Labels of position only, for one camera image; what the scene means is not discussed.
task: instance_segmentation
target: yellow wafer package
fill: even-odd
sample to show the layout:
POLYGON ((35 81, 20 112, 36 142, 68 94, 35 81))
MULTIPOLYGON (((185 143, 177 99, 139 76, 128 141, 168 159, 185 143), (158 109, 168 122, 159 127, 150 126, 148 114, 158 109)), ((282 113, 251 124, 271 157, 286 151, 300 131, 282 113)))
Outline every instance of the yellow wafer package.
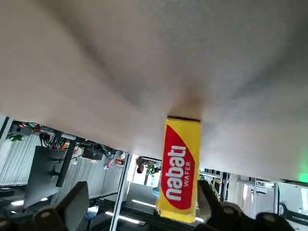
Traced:
POLYGON ((168 118, 157 206, 161 216, 194 222, 201 125, 198 121, 168 118))

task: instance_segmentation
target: red label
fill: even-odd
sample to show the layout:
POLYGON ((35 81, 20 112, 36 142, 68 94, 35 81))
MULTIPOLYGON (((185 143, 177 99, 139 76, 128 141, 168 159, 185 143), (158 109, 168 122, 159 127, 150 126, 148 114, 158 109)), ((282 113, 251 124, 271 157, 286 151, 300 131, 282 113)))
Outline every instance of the red label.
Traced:
POLYGON ((194 159, 182 138, 167 125, 161 187, 165 198, 177 209, 192 204, 194 159))

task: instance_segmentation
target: green light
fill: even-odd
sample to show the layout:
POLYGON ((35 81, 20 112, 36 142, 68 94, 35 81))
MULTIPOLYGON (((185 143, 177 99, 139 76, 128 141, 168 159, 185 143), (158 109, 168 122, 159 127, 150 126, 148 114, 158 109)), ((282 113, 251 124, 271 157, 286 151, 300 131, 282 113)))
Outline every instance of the green light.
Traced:
POLYGON ((300 182, 307 183, 308 182, 308 173, 300 173, 299 176, 298 176, 298 180, 300 182))

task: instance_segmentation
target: cables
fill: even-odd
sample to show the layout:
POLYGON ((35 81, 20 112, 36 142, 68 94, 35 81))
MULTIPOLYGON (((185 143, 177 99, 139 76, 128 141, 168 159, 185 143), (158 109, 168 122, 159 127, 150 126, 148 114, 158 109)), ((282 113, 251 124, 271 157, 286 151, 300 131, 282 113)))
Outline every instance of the cables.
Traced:
POLYGON ((103 144, 96 144, 97 147, 101 147, 99 149, 93 149, 93 153, 96 153, 96 154, 103 154, 105 155, 109 160, 113 160, 115 155, 116 155, 116 150, 110 148, 110 147, 107 147, 103 144))
POLYGON ((85 145, 85 144, 83 144, 83 143, 80 142, 79 144, 76 145, 76 147, 85 150, 85 147, 83 147, 83 146, 81 146, 81 145, 85 145))
POLYGON ((72 159, 76 159, 76 158, 78 158, 78 157, 80 157, 80 156, 89 154, 89 153, 103 154, 103 155, 105 155, 106 158, 108 158, 109 160, 113 160, 113 159, 115 158, 115 155, 116 155, 115 153, 112 154, 112 153, 101 152, 101 150, 105 151, 106 149, 93 149, 92 151, 89 151, 89 152, 86 152, 86 153, 84 153, 84 151, 83 151, 82 154, 72 157, 71 160, 72 160, 72 159))
POLYGON ((48 133, 41 133, 39 135, 40 144, 42 147, 47 147, 49 149, 60 150, 63 149, 66 139, 62 137, 62 132, 54 131, 54 134, 51 136, 48 133))

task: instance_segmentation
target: computer monitor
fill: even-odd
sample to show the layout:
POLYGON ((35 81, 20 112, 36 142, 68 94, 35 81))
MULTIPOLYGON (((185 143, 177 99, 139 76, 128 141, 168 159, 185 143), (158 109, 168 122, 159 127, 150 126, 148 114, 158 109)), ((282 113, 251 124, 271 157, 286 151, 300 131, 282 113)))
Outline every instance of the computer monitor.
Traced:
POLYGON ((35 148, 24 207, 29 207, 42 198, 59 192, 61 187, 56 187, 56 184, 63 165, 63 161, 59 160, 65 158, 66 151, 41 146, 35 148))

